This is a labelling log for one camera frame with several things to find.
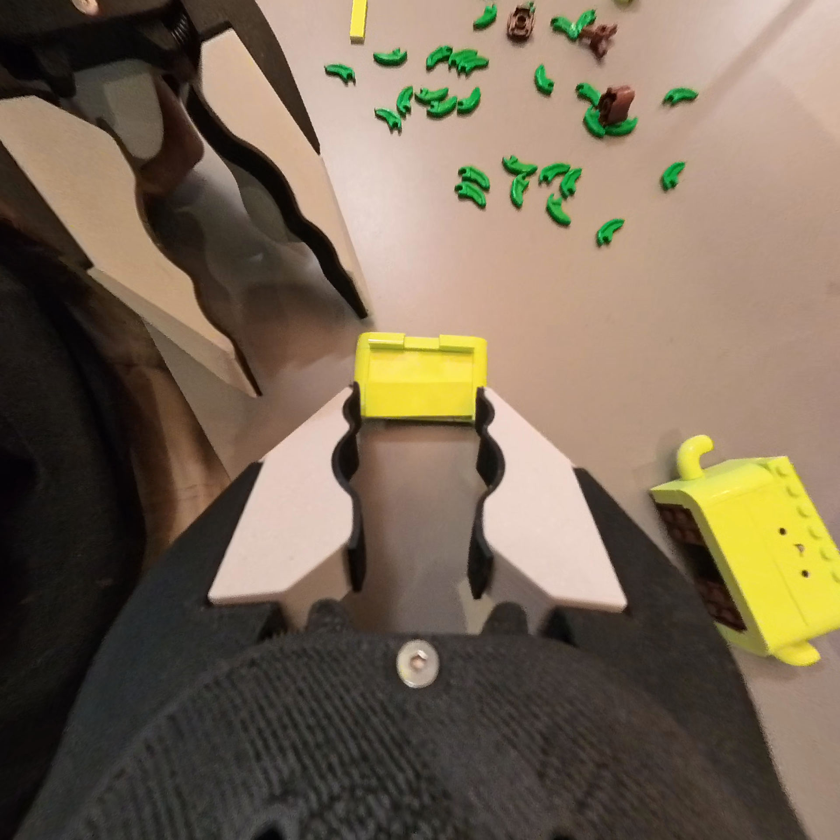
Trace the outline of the scattered green leaf pieces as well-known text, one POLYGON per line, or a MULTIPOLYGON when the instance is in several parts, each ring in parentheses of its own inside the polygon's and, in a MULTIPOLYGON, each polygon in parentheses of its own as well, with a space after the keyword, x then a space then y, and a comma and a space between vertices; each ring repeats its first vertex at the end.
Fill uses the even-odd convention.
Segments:
MULTIPOLYGON (((498 18, 498 6, 495 2, 489 3, 482 10, 472 23, 475 32, 486 30, 494 25, 498 18)), ((571 43, 582 43, 579 40, 581 29, 587 25, 599 24, 597 12, 593 8, 585 9, 576 19, 569 19, 566 16, 554 16, 550 20, 550 27, 553 32, 561 33, 571 43)), ((407 62, 407 50, 396 47, 390 51, 375 51, 373 61, 378 67, 398 68, 407 62)), ((469 78, 478 70, 484 70, 489 66, 489 57, 483 56, 478 49, 462 48, 455 49, 452 45, 442 44, 431 50, 424 60, 424 67, 427 72, 432 72, 437 67, 446 66, 453 70, 458 77, 469 78)), ((355 85, 357 77, 352 66, 333 62, 324 66, 324 74, 327 77, 339 79, 345 87, 355 85)), ((555 87, 554 79, 548 76, 544 64, 536 67, 533 73, 533 84, 536 92, 549 97, 553 94, 555 87)), ((575 96, 586 102, 587 109, 582 118, 582 124, 588 134, 597 140, 604 138, 625 137, 635 131, 637 117, 628 114, 628 120, 617 126, 604 128, 599 123, 597 103, 604 91, 599 91, 592 84, 586 81, 579 82, 574 89, 575 96)), ((469 116, 481 102, 481 88, 474 87, 466 96, 459 97, 456 93, 451 94, 448 87, 432 89, 420 87, 415 89, 407 85, 399 90, 391 108, 379 107, 373 109, 376 119, 382 121, 389 130, 389 133, 400 134, 403 131, 405 117, 413 112, 413 105, 416 103, 424 109, 429 119, 445 119, 451 114, 459 117, 469 116)), ((699 92, 690 87, 673 87, 663 97, 662 105, 673 108, 682 102, 693 102, 699 97, 699 92)), ((522 209, 523 200, 529 189, 532 179, 536 176, 537 183, 553 189, 545 202, 545 212, 557 225, 567 228, 571 225, 571 217, 566 211, 565 205, 576 194, 578 182, 582 175, 582 168, 572 166, 566 161, 556 161, 538 167, 536 164, 523 161, 515 154, 503 156, 501 159, 503 170, 511 177, 509 187, 509 199, 511 205, 522 209)), ((659 177, 659 184, 663 192, 672 191, 679 184, 679 178, 686 168, 685 161, 675 161, 665 168, 659 177)), ((458 170, 458 182, 454 186, 454 193, 459 201, 467 201, 478 209, 487 208, 487 196, 490 193, 489 175, 473 164, 463 164, 458 170)), ((615 234, 623 228, 626 220, 622 217, 615 217, 605 221, 595 232, 595 243, 597 247, 611 245, 615 234)))

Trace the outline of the person's dark clothing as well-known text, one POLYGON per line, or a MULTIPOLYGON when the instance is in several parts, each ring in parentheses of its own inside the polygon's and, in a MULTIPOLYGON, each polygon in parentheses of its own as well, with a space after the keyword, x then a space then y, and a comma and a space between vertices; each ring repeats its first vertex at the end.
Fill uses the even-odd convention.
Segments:
POLYGON ((2 221, 2 838, 49 771, 146 543, 120 389, 61 295, 67 279, 2 221))

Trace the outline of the large lime brick assembly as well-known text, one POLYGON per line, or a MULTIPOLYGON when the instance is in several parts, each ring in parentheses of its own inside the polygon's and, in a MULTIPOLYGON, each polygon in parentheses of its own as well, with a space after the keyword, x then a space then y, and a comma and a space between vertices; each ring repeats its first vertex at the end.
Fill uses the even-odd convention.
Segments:
POLYGON ((816 665, 839 628, 839 553, 786 455, 704 467, 709 436, 676 452, 675 479, 649 491, 719 634, 751 655, 816 665))

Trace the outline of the large lime smooth tile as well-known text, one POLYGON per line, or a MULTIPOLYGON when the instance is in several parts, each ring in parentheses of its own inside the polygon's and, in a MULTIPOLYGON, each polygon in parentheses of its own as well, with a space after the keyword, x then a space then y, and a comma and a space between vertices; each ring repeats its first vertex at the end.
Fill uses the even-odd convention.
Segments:
POLYGON ((378 350, 367 375, 371 382, 469 382, 473 366, 472 353, 378 350))

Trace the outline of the beige seat cushion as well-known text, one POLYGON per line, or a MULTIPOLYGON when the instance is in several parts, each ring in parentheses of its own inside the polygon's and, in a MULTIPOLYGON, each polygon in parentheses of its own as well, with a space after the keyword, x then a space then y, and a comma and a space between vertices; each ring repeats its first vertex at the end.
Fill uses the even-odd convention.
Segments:
POLYGON ((81 311, 118 383, 145 524, 147 571, 231 478, 141 319, 92 283, 81 311))

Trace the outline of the brown round brick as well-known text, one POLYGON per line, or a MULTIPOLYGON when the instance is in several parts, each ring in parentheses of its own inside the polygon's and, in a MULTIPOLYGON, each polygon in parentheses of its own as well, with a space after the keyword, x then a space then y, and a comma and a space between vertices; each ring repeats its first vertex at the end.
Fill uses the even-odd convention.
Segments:
POLYGON ((610 128, 627 121, 635 95, 635 89, 629 85, 606 89, 596 106, 601 126, 610 128))

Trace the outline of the medium lime smooth tile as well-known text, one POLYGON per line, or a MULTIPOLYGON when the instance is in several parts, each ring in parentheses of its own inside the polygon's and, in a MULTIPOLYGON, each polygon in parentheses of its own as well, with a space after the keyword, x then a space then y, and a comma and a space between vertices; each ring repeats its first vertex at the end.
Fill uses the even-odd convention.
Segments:
POLYGON ((366 418, 445 423, 470 422, 476 410, 476 388, 468 382, 370 382, 361 414, 366 418))

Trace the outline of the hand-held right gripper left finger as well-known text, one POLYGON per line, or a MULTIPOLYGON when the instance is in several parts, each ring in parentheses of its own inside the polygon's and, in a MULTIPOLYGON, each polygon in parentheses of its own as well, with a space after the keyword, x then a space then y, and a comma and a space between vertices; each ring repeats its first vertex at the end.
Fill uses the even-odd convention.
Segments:
POLYGON ((351 485, 360 429, 361 389, 351 385, 260 460, 210 603, 276 603, 287 623, 305 623, 315 602, 361 592, 364 525, 351 485))

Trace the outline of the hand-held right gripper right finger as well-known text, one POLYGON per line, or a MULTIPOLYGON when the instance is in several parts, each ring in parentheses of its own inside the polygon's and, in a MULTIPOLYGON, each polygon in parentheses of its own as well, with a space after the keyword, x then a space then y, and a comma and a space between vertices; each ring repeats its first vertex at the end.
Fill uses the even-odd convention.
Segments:
POLYGON ((489 387, 476 392, 476 471, 467 585, 485 606, 511 602, 538 631, 558 608, 620 614, 618 580, 574 464, 489 387))

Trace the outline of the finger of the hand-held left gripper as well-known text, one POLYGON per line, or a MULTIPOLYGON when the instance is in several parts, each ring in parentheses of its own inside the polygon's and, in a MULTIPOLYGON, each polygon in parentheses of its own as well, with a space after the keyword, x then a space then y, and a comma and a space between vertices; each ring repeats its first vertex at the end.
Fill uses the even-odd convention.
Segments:
POLYGON ((90 277, 218 379, 257 396, 192 279, 156 243, 117 141, 37 97, 2 100, 1 129, 3 147, 90 260, 90 277))
POLYGON ((138 61, 180 96, 200 137, 268 194, 359 319, 363 272, 287 59, 268 24, 79 24, 74 71, 138 61))

